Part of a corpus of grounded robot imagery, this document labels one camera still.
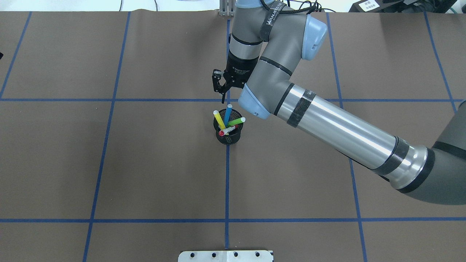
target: vertical blue line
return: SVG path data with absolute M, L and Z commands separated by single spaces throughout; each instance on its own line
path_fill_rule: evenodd
M 432 36 L 432 31 L 431 31 L 431 25 L 429 24 L 429 19 L 427 18 L 427 13 L 424 12 L 424 19 L 425 19 L 425 24 L 427 25 L 427 31 L 429 32 L 429 37 L 431 39 L 431 44 L 432 44 L 432 49 L 434 50 L 435 58 L 437 59 L 437 64 L 439 65 L 440 68 L 440 73 L 442 74 L 443 82 L 445 83 L 446 91 L 448 93 L 448 97 L 450 98 L 450 102 L 452 103 L 453 111 L 456 113 L 456 106 L 455 102 L 453 101 L 453 96 L 450 91 L 450 87 L 448 86 L 448 82 L 446 80 L 445 72 L 443 71 L 442 63 L 440 62 L 439 55 L 437 53 L 437 48 L 435 48 L 435 42 L 434 38 Z
M 330 47 L 332 49 L 333 70 L 335 71 L 336 90 L 338 91 L 338 99 L 340 100 L 340 107 L 343 108 L 342 90 L 340 89 L 340 78 L 338 77 L 338 69 L 336 67 L 335 49 L 333 48 L 332 27 L 330 26 L 329 13 L 325 13 L 325 14 L 327 16 L 327 25 L 329 28 L 329 39 L 330 39 Z
M 87 254 L 88 254 L 88 251 L 89 251 L 90 237 L 91 237 L 91 234 L 92 234 L 92 225 L 93 225 L 94 216 L 96 214 L 97 197 L 99 195 L 100 181 L 102 179 L 103 164 L 104 164 L 104 160 L 105 160 L 105 153 L 107 151 L 107 143 L 108 143 L 108 140 L 109 140 L 110 126 L 111 126 L 111 123 L 112 123 L 113 109 L 115 107 L 115 99 L 116 99 L 116 96 L 117 96 L 116 92 L 117 92 L 117 89 L 118 89 L 118 80 L 120 78 L 121 64 L 123 62 L 124 47 L 125 47 L 125 44 L 126 44 L 126 36 L 128 34 L 128 26 L 130 24 L 130 17 L 131 17 L 131 12 L 128 12 L 128 16 L 126 18 L 126 26 L 125 26 L 125 29 L 124 29 L 123 43 L 122 43 L 121 53 L 120 53 L 120 61 L 118 62 L 118 70 L 116 72 L 115 87 L 113 89 L 112 105 L 110 106 L 110 114 L 109 114 L 109 119 L 108 119 L 108 122 L 107 122 L 107 130 L 105 132 L 105 140 L 103 142 L 102 157 L 100 159 L 99 174 L 97 176 L 97 183 L 96 183 L 96 191 L 94 192 L 94 201 L 92 202 L 92 210 L 91 210 L 91 214 L 90 214 L 88 235 L 86 237 L 86 245 L 84 247 L 84 255 L 82 257 L 83 262 L 87 261 Z
M 16 56 L 18 54 L 18 51 L 20 50 L 21 42 L 23 42 L 24 34 L 26 33 L 27 26 L 29 25 L 29 20 L 31 20 L 31 15 L 32 12 L 29 12 L 29 15 L 27 16 L 26 23 L 24 24 L 23 32 L 21 33 L 20 40 L 18 42 L 18 45 L 16 46 L 16 50 L 14 51 L 13 58 L 11 59 L 10 67 L 8 68 L 7 75 L 5 76 L 5 80 L 3 81 L 3 85 L 0 90 L 0 98 L 3 95 L 3 92 L 5 91 L 5 87 L 7 87 L 7 82 L 8 78 L 10 77 L 11 69 L 13 69 L 13 64 L 14 61 L 16 60 Z
M 226 58 L 228 59 L 228 51 L 230 44 L 228 37 L 230 35 L 230 19 L 226 21 Z M 230 103 L 230 90 L 226 93 L 226 103 Z M 230 146 L 226 146 L 226 176 L 225 176 L 225 249 L 230 246 Z
M 342 98 L 342 93 L 341 93 L 341 90 L 340 90 L 340 79 L 338 78 L 338 69 L 337 69 L 337 66 L 336 66 L 335 48 L 334 48 L 334 45 L 333 45 L 332 29 L 331 29 L 331 26 L 330 26 L 329 13 L 326 13 L 326 16 L 327 16 L 327 25 L 328 25 L 328 28 L 329 28 L 330 48 L 332 50 L 333 68 L 335 70 L 336 88 L 338 90 L 338 100 L 340 102 L 340 107 L 343 109 L 343 98 Z M 354 195 L 354 202 L 355 202 L 355 206 L 356 206 L 357 223 L 358 223 L 358 226 L 359 226 L 359 237 L 361 238 L 361 248 L 362 248 L 362 251 L 363 251 L 363 259 L 364 259 L 364 262 L 367 262 L 366 243 L 365 243 L 365 240 L 364 240 L 363 223 L 362 223 L 362 220 L 361 220 L 361 212 L 360 212 L 360 209 L 359 209 L 359 199 L 357 197 L 357 188 L 356 188 L 356 179 L 354 177 L 353 161 L 351 159 L 348 159 L 348 160 L 350 162 L 349 167 L 350 167 L 350 170 L 351 170 L 351 180 L 352 180 L 352 184 L 353 184 L 353 195 Z

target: blue marker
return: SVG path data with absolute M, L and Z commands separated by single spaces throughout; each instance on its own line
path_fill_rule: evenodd
M 230 120 L 230 114 L 232 113 L 232 104 L 228 104 L 226 106 L 226 111 L 225 111 L 225 117 L 223 118 L 223 123 L 225 124 L 225 126 L 228 124 L 228 121 Z

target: green marker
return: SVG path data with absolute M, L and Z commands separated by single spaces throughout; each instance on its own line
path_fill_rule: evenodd
M 244 123 L 244 122 L 246 122 L 246 117 L 242 117 L 242 118 L 232 120 L 232 121 L 228 122 L 228 126 L 234 126 L 236 124 L 241 124 L 241 123 Z

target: marker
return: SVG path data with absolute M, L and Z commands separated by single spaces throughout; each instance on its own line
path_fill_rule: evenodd
M 215 116 L 215 120 L 217 120 L 217 123 L 219 123 L 220 129 L 225 129 L 225 124 L 223 124 L 222 117 L 220 117 L 220 114 L 217 110 L 213 112 L 213 115 Z
M 223 118 L 223 123 L 225 125 L 227 125 L 228 121 L 230 120 L 230 114 L 232 113 L 232 108 L 233 106 L 230 103 L 226 106 L 225 117 Z
M 228 122 L 228 126 L 233 126 L 233 125 L 241 124 L 241 123 L 244 123 L 244 122 L 246 122 L 246 117 L 242 117 L 242 118 L 232 120 L 232 121 Z
M 238 125 L 234 125 L 234 126 L 230 126 L 228 128 L 225 128 L 224 130 L 220 130 L 219 131 L 219 136 L 224 136 L 224 135 L 228 135 L 228 133 L 230 133 L 231 131 L 235 130 L 238 128 Z

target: red marker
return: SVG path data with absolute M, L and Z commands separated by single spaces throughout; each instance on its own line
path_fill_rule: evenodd
M 219 136 L 222 137 L 222 136 L 228 134 L 229 132 L 231 132 L 231 131 L 233 131 L 233 130 L 235 130 L 235 129 L 237 129 L 237 128 L 238 128 L 238 125 L 236 124 L 236 125 L 234 125 L 234 126 L 230 126 L 230 127 L 228 127 L 228 128 L 225 128 L 224 130 L 220 130 L 220 131 L 219 131 Z

